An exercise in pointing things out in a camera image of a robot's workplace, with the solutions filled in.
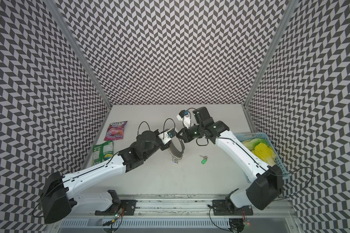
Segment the aluminium frame rail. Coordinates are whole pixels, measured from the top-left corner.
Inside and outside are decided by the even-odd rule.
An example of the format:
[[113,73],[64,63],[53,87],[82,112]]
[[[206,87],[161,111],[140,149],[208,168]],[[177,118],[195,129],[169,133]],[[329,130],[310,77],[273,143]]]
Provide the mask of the aluminium frame rail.
[[115,214],[96,216],[93,212],[71,214],[46,227],[47,233],[124,233],[143,232],[146,229],[160,232],[208,231],[218,233],[302,233],[296,213],[289,201],[274,201],[266,209],[253,206],[252,216],[215,216],[213,200],[222,196],[125,195],[123,200],[136,200],[133,216]]

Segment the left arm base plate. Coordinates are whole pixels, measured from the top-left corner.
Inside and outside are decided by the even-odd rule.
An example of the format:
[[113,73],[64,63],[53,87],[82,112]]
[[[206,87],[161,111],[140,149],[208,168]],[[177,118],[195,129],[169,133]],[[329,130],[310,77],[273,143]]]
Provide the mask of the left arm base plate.
[[113,216],[120,214],[123,216],[133,216],[136,209],[136,200],[121,200],[113,204],[105,211],[95,211],[96,216]]

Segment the light blue plastic basket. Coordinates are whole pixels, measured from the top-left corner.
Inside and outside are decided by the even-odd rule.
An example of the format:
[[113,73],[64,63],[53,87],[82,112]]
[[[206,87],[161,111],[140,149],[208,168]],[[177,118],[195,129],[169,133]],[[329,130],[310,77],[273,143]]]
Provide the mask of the light blue plastic basket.
[[241,133],[241,134],[235,134],[236,138],[243,142],[245,144],[245,146],[253,151],[253,146],[258,145],[259,143],[264,143],[267,146],[269,146],[273,152],[275,153],[274,156],[274,161],[276,163],[276,165],[281,168],[281,170],[283,171],[283,179],[284,180],[288,180],[290,178],[290,174],[289,172],[286,170],[285,166],[283,165],[281,158],[279,157],[279,154],[276,152],[276,150],[274,149],[273,144],[271,143],[269,137],[267,134],[265,133]]

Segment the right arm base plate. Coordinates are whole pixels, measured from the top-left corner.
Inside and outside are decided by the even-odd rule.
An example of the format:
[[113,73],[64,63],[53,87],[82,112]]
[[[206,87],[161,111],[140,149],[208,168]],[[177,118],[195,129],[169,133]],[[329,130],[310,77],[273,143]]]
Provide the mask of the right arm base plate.
[[236,207],[228,200],[213,200],[212,211],[215,216],[252,216],[253,209],[251,206]]

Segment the green candy bag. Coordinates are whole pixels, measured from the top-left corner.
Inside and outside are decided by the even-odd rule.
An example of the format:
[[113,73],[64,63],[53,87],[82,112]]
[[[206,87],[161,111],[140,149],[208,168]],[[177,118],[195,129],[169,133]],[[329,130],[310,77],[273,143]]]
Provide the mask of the green candy bag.
[[113,141],[106,141],[103,144],[93,146],[91,165],[95,166],[109,160],[114,155],[113,151]]

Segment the purple candy bag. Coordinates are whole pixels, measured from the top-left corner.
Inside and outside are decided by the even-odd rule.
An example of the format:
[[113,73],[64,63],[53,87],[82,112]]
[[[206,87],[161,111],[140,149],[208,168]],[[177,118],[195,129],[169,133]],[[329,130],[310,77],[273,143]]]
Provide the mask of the purple candy bag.
[[127,121],[113,122],[108,126],[104,141],[115,141],[124,138],[124,127]]

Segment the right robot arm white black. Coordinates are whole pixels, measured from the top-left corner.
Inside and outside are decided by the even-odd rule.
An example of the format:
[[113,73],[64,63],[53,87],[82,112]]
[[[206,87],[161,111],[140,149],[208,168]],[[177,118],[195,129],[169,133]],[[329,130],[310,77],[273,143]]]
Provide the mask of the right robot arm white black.
[[214,121],[206,107],[182,110],[177,119],[183,125],[177,134],[179,139],[188,143],[205,138],[225,151],[244,172],[250,186],[238,188],[226,197],[235,208],[252,205],[264,210],[282,193],[282,169],[276,164],[269,165],[253,154],[224,122]]

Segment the yellow green plastic bag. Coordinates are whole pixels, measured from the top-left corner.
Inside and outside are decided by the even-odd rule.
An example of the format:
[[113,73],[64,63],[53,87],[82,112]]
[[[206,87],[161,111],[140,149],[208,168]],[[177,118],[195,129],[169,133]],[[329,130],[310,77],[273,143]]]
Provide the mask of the yellow green plastic bag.
[[277,165],[277,154],[273,148],[269,146],[268,142],[262,138],[254,138],[242,141],[242,144],[248,148],[255,156],[270,166]]

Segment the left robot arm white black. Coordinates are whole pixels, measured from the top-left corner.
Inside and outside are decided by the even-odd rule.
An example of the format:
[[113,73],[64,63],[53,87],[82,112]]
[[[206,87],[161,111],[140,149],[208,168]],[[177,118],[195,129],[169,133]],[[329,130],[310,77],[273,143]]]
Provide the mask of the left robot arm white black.
[[122,203],[115,190],[91,195],[83,191],[143,165],[158,150],[168,149],[176,134],[176,129],[144,131],[128,148],[103,163],[66,175],[51,174],[40,193],[45,223],[56,223],[75,212],[92,211],[98,216],[119,212]]

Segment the key with green tag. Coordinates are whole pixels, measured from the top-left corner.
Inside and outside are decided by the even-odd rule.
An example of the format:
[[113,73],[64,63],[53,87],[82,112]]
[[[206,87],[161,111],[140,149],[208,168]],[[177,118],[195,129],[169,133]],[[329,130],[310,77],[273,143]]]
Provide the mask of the key with green tag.
[[202,157],[201,164],[203,164],[203,165],[204,165],[204,164],[207,162],[208,157],[207,157],[207,156],[203,156],[203,155],[201,155],[200,157]]

